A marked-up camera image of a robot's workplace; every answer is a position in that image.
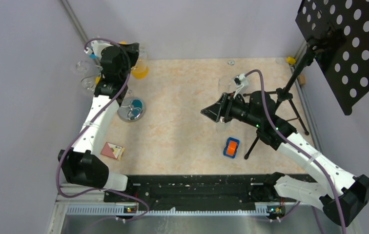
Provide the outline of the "clear flute wine glass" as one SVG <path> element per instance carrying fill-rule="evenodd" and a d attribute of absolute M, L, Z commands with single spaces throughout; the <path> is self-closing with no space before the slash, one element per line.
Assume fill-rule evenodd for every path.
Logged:
<path fill-rule="evenodd" d="M 218 79 L 218 94 L 222 96 L 223 93 L 232 92 L 233 78 L 223 76 Z"/>

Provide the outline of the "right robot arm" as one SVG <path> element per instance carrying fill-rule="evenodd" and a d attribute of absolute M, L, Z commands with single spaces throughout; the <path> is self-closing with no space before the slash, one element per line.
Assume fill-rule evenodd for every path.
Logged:
<path fill-rule="evenodd" d="M 275 115 L 276 103 L 268 93 L 255 91 L 245 102 L 241 94 L 223 93 L 201 110 L 214 122 L 238 120 L 257 129 L 260 141 L 294 161 L 314 182 L 273 173 L 264 195 L 270 201 L 292 198 L 317 208 L 337 225 L 349 226 L 369 201 L 369 178 L 355 176 L 311 146 L 288 121 Z"/>

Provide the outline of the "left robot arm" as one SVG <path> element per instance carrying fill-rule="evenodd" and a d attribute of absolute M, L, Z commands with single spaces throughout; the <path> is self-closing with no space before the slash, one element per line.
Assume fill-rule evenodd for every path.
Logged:
<path fill-rule="evenodd" d="M 139 59 L 140 45 L 95 39 L 85 45 L 84 51 L 99 61 L 100 79 L 81 131 L 58 155 L 58 172 L 72 184 L 115 190 L 116 196 L 126 202 L 134 195 L 134 188 L 128 185 L 128 176 L 111 172 L 99 154 L 104 148 L 106 129 L 127 92 L 131 69 Z"/>

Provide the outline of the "clear ribbed short glass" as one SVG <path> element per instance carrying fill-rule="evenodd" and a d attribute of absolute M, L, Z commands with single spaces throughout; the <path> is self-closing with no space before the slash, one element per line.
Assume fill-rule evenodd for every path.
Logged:
<path fill-rule="evenodd" d="M 137 65 L 145 66 L 147 64 L 148 57 L 149 55 L 148 55 L 147 46 L 144 44 L 140 44 Z"/>

